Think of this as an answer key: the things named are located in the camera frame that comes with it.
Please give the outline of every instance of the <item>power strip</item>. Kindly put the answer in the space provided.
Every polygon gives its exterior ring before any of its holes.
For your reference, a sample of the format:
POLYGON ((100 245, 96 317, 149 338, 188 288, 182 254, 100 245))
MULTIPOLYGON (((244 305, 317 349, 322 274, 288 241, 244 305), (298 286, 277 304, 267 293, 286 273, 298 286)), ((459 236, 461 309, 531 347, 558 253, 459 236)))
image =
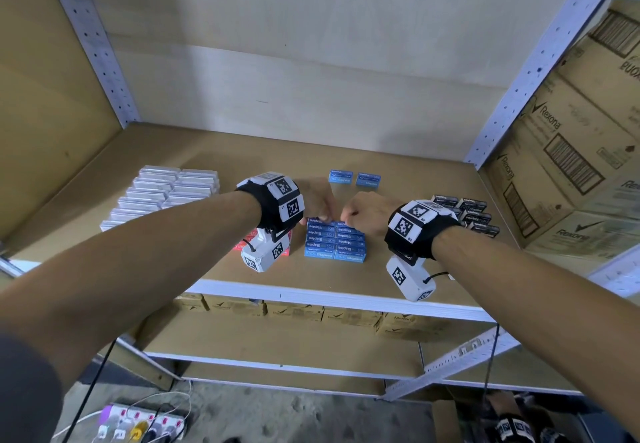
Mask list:
POLYGON ((184 438, 186 433, 186 422, 182 416, 175 414, 164 415, 160 413, 156 416, 155 411, 149 411, 148 409, 142 409, 139 407, 129 407, 121 404, 111 404, 104 407, 100 418, 98 420, 98 434, 95 438, 96 441, 105 440, 109 434, 113 434, 113 438, 109 437, 112 441, 134 441, 130 436, 130 428, 143 422, 148 422, 149 427, 153 424, 159 424, 161 430, 158 431, 158 436, 161 436, 164 431, 171 428, 174 429, 172 436, 175 437, 179 434, 178 440, 184 438), (122 427, 126 420, 131 420, 132 423, 127 425, 128 430, 124 430, 122 427))

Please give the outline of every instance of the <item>stack of white boxes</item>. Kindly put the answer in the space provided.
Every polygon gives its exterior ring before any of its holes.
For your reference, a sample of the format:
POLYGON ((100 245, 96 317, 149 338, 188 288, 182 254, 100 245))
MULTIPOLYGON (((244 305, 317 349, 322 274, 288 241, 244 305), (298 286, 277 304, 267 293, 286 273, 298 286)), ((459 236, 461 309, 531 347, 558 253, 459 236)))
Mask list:
POLYGON ((201 200, 220 192, 218 172, 147 165, 140 169, 108 220, 100 224, 102 231, 128 220, 137 219, 162 208, 201 200))

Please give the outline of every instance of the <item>barcode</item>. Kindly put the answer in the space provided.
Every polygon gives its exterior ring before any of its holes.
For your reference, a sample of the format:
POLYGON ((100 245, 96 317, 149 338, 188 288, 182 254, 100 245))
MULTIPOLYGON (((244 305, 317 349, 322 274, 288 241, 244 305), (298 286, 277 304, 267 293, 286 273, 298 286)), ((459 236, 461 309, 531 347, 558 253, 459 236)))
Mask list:
POLYGON ((513 217, 516 219, 516 224, 518 225, 520 232, 522 232, 522 236, 528 237, 538 230, 540 226, 536 224, 536 221, 531 217, 531 214, 524 205, 524 202, 522 201, 522 198, 520 198, 516 187, 513 186, 513 183, 509 184, 503 195, 513 217))
POLYGON ((549 141, 545 153, 582 195, 587 195, 604 180, 598 170, 575 151, 560 133, 549 141))
POLYGON ((626 58, 640 43, 640 23, 616 11, 608 11, 589 36, 616 55, 626 58))

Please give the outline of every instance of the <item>white wall panel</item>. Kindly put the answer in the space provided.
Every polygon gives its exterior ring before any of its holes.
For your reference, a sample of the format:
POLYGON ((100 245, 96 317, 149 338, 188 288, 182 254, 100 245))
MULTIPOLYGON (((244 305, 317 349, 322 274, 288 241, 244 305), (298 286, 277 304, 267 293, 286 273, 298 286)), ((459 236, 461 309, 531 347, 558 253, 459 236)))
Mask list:
POLYGON ((141 117, 188 128, 461 160, 504 93, 130 37, 111 43, 141 117))
POLYGON ((508 87, 564 0, 95 0, 110 33, 508 87))

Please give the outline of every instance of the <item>person's left hand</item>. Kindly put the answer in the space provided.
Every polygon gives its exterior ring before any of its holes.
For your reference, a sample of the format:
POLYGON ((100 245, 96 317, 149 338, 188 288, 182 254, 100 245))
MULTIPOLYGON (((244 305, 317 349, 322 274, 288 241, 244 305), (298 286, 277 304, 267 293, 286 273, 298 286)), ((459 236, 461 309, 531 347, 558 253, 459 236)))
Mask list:
POLYGON ((340 218, 338 204, 331 191, 329 181, 322 176, 307 178, 294 178, 293 181, 300 189, 305 201, 305 217, 300 220, 302 225, 307 224, 308 217, 318 217, 324 222, 331 222, 340 218))

